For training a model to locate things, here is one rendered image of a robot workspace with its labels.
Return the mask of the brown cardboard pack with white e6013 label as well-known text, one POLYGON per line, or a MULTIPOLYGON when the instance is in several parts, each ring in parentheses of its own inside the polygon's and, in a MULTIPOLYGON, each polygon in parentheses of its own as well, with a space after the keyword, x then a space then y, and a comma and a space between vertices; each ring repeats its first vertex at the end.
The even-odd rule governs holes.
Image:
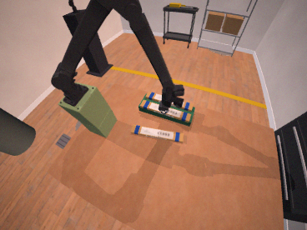
MULTIPOLYGON (((144 108, 144 109, 148 109, 148 110, 156 112, 156 113, 162 114, 159 111, 159 104, 154 103, 154 102, 149 102, 149 101, 143 100, 140 107, 144 108)), ((173 108, 170 107, 169 112, 166 113, 165 116, 176 118, 178 120, 189 123, 191 114, 186 113, 186 112, 182 112, 182 111, 179 111, 179 110, 176 110, 176 109, 173 109, 173 108)))

